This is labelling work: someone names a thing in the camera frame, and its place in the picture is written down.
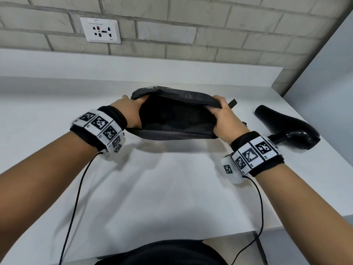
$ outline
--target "white wall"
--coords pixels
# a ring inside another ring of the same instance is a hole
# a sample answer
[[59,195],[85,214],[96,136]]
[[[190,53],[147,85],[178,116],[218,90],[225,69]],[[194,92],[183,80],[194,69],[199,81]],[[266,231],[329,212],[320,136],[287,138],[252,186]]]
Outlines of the white wall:
[[353,165],[353,13],[284,99]]

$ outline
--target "person's left hand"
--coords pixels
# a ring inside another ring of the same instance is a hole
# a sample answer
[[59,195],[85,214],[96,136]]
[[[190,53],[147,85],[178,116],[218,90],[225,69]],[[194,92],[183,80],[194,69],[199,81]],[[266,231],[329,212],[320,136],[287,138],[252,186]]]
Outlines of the person's left hand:
[[149,95],[143,96],[136,100],[131,100],[127,95],[113,102],[110,106],[117,108],[126,118],[127,127],[142,128],[139,110],[141,105],[148,99]]

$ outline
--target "black cable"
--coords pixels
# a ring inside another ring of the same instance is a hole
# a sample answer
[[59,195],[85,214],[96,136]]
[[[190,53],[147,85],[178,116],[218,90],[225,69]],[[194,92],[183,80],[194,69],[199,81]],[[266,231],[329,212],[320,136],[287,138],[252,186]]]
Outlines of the black cable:
[[68,236],[69,236],[70,231],[71,231],[71,226],[72,226],[72,223],[73,223],[73,218],[75,217],[76,208],[77,208],[77,203],[78,203],[78,198],[79,198],[79,196],[80,196],[80,191],[81,191],[81,186],[82,186],[83,178],[85,177],[86,172],[87,172],[89,166],[91,165],[92,161],[95,159],[95,157],[97,157],[97,156],[100,155],[100,154],[103,154],[103,153],[102,153],[102,152],[97,153],[97,155],[94,156],[93,159],[88,163],[85,172],[83,172],[83,175],[82,175],[82,178],[81,178],[81,182],[80,182],[80,185],[79,185],[78,191],[77,191],[77,197],[76,197],[75,207],[73,208],[73,213],[72,213],[72,217],[71,217],[71,222],[70,222],[70,225],[69,225],[69,227],[68,227],[68,231],[67,231],[65,243],[64,243],[64,246],[63,246],[63,250],[62,250],[62,252],[61,252],[59,265],[61,265],[61,263],[63,262],[63,256],[64,256],[64,252],[65,252],[65,247],[66,247],[66,244],[67,244]]
[[262,233],[262,230],[264,229],[264,207],[263,207],[263,205],[262,205],[262,197],[261,197],[260,190],[259,190],[259,188],[257,187],[256,183],[255,183],[251,178],[249,178],[249,177],[247,177],[247,176],[243,176],[243,178],[249,179],[249,180],[255,185],[255,187],[256,187],[256,189],[257,189],[257,191],[258,191],[258,193],[259,193],[259,196],[260,196],[260,203],[261,203],[261,219],[262,219],[262,224],[261,224],[261,229],[260,229],[259,234],[255,237],[254,240],[252,240],[252,241],[250,242],[250,244],[248,244],[246,247],[244,247],[243,249],[241,249],[241,250],[239,251],[239,253],[236,255],[236,258],[239,256],[239,254],[240,254],[241,252],[243,252],[245,249],[247,249],[249,246],[251,246],[252,243],[255,242],[256,239],[259,238],[260,234]]

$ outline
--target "person's right hand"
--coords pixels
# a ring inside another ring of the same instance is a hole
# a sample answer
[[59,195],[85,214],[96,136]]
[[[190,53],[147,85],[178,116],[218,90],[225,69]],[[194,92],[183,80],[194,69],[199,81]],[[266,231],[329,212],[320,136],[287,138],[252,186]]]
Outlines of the person's right hand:
[[241,120],[229,108],[226,99],[215,95],[213,96],[221,103],[221,109],[207,106],[206,108],[217,118],[217,124],[213,129],[214,134],[224,142],[231,144],[236,138],[250,132]]

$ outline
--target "floor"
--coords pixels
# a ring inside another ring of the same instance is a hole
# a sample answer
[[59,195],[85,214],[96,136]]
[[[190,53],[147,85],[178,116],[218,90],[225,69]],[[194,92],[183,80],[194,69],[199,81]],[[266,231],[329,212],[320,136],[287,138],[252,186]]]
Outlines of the floor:
[[[214,248],[228,264],[231,264],[236,254],[254,239],[252,234],[239,234],[231,236],[223,236],[204,240],[206,245]],[[82,259],[75,262],[63,263],[63,265],[94,265],[98,260]],[[245,251],[243,251],[236,259],[234,265],[263,265],[260,251],[254,242]]]

